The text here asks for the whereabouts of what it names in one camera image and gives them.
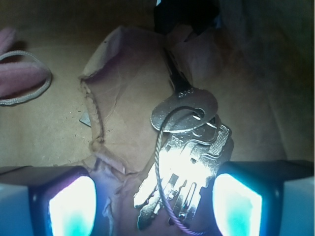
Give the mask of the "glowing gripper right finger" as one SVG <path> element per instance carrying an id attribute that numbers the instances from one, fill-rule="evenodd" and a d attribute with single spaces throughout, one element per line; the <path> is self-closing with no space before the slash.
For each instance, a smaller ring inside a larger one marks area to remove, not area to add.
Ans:
<path id="1" fill-rule="evenodd" d="M 226 162 L 215 178 L 212 202 L 223 236 L 313 236 L 315 165 Z"/>

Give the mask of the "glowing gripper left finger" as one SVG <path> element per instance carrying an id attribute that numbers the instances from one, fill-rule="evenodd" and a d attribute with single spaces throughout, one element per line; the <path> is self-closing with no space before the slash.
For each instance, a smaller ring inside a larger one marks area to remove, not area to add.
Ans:
<path id="1" fill-rule="evenodd" d="M 96 187 L 82 166 L 0 169 L 2 236 L 89 236 Z"/>

